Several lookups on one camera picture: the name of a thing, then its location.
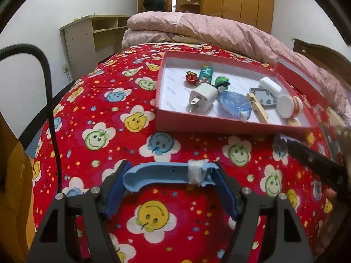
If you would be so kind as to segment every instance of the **black cable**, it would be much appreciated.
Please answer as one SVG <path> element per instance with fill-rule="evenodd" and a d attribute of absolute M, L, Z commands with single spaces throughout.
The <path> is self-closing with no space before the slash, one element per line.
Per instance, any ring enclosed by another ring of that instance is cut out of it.
<path fill-rule="evenodd" d="M 31 44 L 15 44 L 5 47 L 0 50 L 0 61 L 5 58 L 8 58 L 16 54 L 31 54 L 38 59 L 44 73 L 45 81 L 45 93 L 46 93 L 46 107 L 47 115 L 49 119 L 49 129 L 51 133 L 52 146 L 54 147 L 55 160 L 57 166 L 57 193 L 60 193 L 62 190 L 62 169 L 61 169 L 61 158 L 59 153 L 59 147 L 57 145 L 56 133 L 55 133 L 55 124 L 54 124 L 54 113 L 52 106 L 52 86 L 51 86 L 51 72 L 49 62 L 44 54 L 38 47 Z"/>

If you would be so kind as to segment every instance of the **red toy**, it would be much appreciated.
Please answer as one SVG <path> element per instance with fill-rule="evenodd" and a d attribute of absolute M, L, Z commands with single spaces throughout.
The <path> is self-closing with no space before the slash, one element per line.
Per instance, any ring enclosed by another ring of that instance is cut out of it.
<path fill-rule="evenodd" d="M 187 81 L 188 83 L 190 83 L 190 84 L 195 84 L 196 82 L 198 82 L 199 77 L 197 76 L 196 73 L 191 72 L 191 71 L 187 71 L 187 72 L 186 72 L 185 79 L 186 79 L 186 81 Z"/>

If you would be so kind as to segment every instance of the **wooden shelf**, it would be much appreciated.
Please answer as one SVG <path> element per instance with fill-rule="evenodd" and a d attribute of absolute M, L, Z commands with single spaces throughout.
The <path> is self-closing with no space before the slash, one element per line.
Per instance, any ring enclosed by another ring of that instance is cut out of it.
<path fill-rule="evenodd" d="M 199 3 L 191 3 L 191 2 L 181 4 L 181 6 L 186 6 L 186 5 L 200 6 L 200 4 L 199 4 Z"/>
<path fill-rule="evenodd" d="M 82 22 L 84 20 L 87 19 L 91 19 L 91 20 L 100 20 L 100 19 L 104 19 L 104 18 L 130 18 L 130 16 L 124 16 L 124 15 L 89 15 L 89 16 L 85 16 L 82 17 L 80 19 L 77 19 L 69 24 L 66 24 L 65 26 L 63 26 L 62 28 L 60 28 L 60 30 L 63 30 L 65 28 L 68 28 L 71 25 L 74 25 L 76 23 Z"/>
<path fill-rule="evenodd" d="M 115 27 L 115 28 L 110 28 L 110 29 L 93 30 L 93 34 L 96 34 L 98 32 L 108 31 L 108 30 L 117 30 L 117 29 L 125 29 L 125 28 L 127 28 L 127 27 Z"/>

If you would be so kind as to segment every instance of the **white power adapter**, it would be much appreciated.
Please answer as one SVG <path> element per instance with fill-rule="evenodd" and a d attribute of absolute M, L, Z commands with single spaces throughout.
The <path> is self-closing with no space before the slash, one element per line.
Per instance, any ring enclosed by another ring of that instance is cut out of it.
<path fill-rule="evenodd" d="M 217 89 L 207 83 L 202 83 L 199 87 L 196 87 L 190 92 L 189 112 L 193 112 L 196 109 L 203 112 L 207 111 L 216 100 L 217 93 Z"/>

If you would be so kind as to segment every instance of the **red cardboard box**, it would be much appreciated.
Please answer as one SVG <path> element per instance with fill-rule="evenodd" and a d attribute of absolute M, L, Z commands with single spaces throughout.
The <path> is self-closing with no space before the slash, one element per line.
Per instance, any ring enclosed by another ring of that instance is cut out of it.
<path fill-rule="evenodd" d="M 270 124 L 260 123 L 255 112 L 247 122 L 233 119 L 215 101 L 212 108 L 202 113 L 190 113 L 186 107 L 191 90 L 195 88 L 185 81 L 187 71 L 199 74 L 203 65 L 212 66 L 213 79 L 226 76 L 231 83 L 229 91 L 245 95 L 250 88 L 257 88 L 262 77 L 268 76 L 282 87 L 282 94 L 297 96 L 291 86 L 276 72 L 249 63 L 226 57 L 210 56 L 192 52 L 166 52 L 157 80 L 156 128 L 164 132 L 213 132 L 222 134 L 275 134 L 305 136 L 317 122 L 306 107 L 297 117 L 301 126 L 288 126 L 287 120 L 279 117 L 275 109 L 266 110 Z"/>

